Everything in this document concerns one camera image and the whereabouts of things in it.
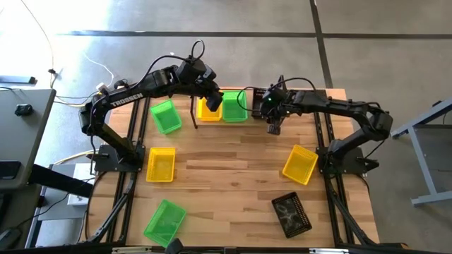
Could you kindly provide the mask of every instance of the green plastic bin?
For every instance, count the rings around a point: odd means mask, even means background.
[[[152,106],[150,112],[161,134],[168,134],[182,126],[181,117],[170,99]]]
[[[248,112],[237,103],[240,91],[223,91],[223,120],[225,122],[242,122],[248,119]],[[246,107],[245,91],[240,94],[240,105]]]
[[[161,246],[168,247],[185,214],[184,209],[168,200],[163,200],[144,230],[144,235]]]

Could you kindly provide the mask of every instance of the concrete floor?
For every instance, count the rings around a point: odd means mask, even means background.
[[[309,0],[26,1],[52,34],[68,30],[314,32]],[[317,0],[323,32],[450,33],[452,1]],[[36,75],[48,85],[49,50],[39,28],[17,1],[5,1],[0,14],[1,70]],[[63,37],[51,36],[59,95],[88,95],[109,74],[81,52],[106,64],[117,79],[137,80],[162,54],[186,56],[203,39],[203,60],[227,86],[267,86],[278,75],[304,76],[325,87],[315,38],[231,37]],[[325,40],[333,86],[349,98],[380,102],[393,127],[409,121],[452,94],[450,40]],[[157,67],[176,64],[161,61]],[[292,83],[293,87],[304,84]],[[452,122],[452,115],[446,118]],[[363,146],[369,152],[375,144]],[[47,165],[89,150],[77,109],[55,104],[37,162]],[[427,194],[409,138],[387,140],[372,156],[381,166],[369,173],[371,201],[383,242],[414,249],[452,252],[452,200],[414,208],[410,198]],[[80,222],[51,222],[38,245],[74,242]]]

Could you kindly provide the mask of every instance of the black basket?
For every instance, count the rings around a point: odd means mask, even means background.
[[[285,237],[291,238],[312,229],[303,206],[295,192],[271,201]]]
[[[263,119],[259,109],[261,108],[262,97],[265,92],[265,89],[253,89],[253,112],[251,113],[251,116],[255,119]]]

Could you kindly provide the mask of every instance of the yellow basket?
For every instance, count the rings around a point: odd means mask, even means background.
[[[176,148],[151,148],[146,181],[170,182],[174,177]]]
[[[315,152],[311,152],[299,145],[294,145],[282,174],[297,183],[307,185],[316,166],[317,158],[319,156]]]
[[[207,108],[207,100],[205,98],[198,98],[198,106],[196,107],[197,117],[201,121],[219,121],[222,116],[223,111],[223,103],[220,104],[217,111],[211,112],[209,108]]]

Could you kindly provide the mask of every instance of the wooden tabletop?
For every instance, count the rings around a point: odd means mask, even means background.
[[[328,96],[346,99],[343,89],[326,92]],[[251,108],[252,91],[246,95],[248,108]],[[151,105],[166,99],[151,99]],[[185,246],[333,246],[325,186],[318,169],[315,168],[307,186],[281,174],[295,144],[311,151],[318,146],[313,114],[293,115],[286,119],[279,136],[267,134],[265,121],[255,120],[251,115],[244,123],[197,121],[199,128],[196,130],[189,114],[190,99],[175,95],[172,100],[182,118],[182,128],[178,131],[160,134],[152,115],[148,115],[145,163],[138,174],[128,245],[157,245],[146,238],[143,231],[162,199],[166,199],[187,211],[176,235]],[[112,111],[109,125],[121,136],[127,134],[131,109],[132,105],[128,104]],[[345,138],[353,132],[349,118],[331,118],[336,138]],[[139,119],[134,140],[138,135]],[[325,130],[323,115],[321,120]],[[145,181],[151,147],[176,148],[173,182]],[[111,211],[117,177],[116,173],[106,174],[95,189],[89,216],[91,233]],[[343,178],[351,214],[368,237],[378,242],[366,186],[356,176],[344,175]],[[312,229],[287,239],[271,200],[292,191],[298,193]],[[116,232],[120,230],[122,216],[123,212],[119,215]],[[341,236],[345,239],[343,218],[339,215],[338,220]]]

